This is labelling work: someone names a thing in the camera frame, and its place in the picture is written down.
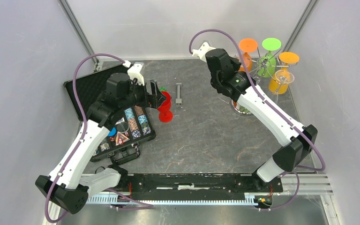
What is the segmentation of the red plastic wine glass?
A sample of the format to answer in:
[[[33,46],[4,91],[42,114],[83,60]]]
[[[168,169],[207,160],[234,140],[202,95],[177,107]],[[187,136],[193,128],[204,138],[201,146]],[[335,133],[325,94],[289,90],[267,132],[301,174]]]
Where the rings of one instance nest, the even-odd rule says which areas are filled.
[[[159,111],[158,118],[161,122],[168,123],[173,119],[173,113],[171,111],[172,101],[171,96],[168,92],[162,91],[162,93],[166,97],[166,100],[157,109]]]

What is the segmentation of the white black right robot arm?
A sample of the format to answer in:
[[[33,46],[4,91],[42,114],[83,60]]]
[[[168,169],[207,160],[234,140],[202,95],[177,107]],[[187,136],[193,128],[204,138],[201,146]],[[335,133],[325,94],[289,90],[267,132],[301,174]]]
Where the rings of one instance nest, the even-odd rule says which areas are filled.
[[[317,136],[313,125],[304,126],[279,108],[247,73],[239,71],[240,62],[218,48],[205,54],[211,85],[219,94],[247,108],[275,136],[281,148],[254,173],[252,186],[264,191],[271,181],[291,172],[312,151]]]

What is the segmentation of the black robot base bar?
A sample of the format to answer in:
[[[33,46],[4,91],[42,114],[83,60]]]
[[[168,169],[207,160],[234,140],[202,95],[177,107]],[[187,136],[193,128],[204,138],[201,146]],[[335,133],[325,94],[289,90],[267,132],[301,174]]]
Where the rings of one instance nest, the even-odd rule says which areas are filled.
[[[268,183],[247,173],[133,173],[121,177],[115,189],[135,200],[242,200],[245,193],[283,192],[280,178]]]

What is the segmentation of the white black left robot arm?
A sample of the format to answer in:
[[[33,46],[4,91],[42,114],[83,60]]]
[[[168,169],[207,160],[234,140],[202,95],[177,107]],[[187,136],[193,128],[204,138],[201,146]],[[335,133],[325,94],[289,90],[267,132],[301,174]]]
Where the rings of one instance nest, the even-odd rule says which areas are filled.
[[[106,89],[83,114],[82,130],[63,159],[48,176],[40,175],[35,184],[46,197],[66,212],[78,213],[89,197],[109,188],[123,191],[128,177],[111,166],[88,178],[81,175],[100,143],[120,120],[124,111],[135,105],[157,109],[166,100],[156,81],[151,80],[151,93],[135,76],[114,73]]]

